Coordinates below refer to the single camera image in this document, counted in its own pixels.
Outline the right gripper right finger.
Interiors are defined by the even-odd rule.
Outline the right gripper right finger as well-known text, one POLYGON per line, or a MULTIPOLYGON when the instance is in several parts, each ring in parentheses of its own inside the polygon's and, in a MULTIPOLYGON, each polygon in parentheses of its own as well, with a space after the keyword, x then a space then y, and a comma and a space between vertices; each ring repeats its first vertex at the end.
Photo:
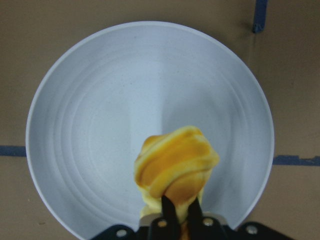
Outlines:
POLYGON ((203 213, 198 198, 190 204, 187 210, 187 228, 191 240, 203 240, 203 213))

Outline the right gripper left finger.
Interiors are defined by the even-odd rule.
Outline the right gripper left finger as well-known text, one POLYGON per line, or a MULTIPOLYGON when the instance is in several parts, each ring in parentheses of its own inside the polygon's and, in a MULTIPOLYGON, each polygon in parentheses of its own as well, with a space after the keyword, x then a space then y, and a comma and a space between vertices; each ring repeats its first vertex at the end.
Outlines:
POLYGON ((171 200, 165 195, 161 197, 162 204, 162 224, 161 230, 164 232, 166 240, 178 240, 180 237, 180 224, 176 214, 176 209, 171 200))

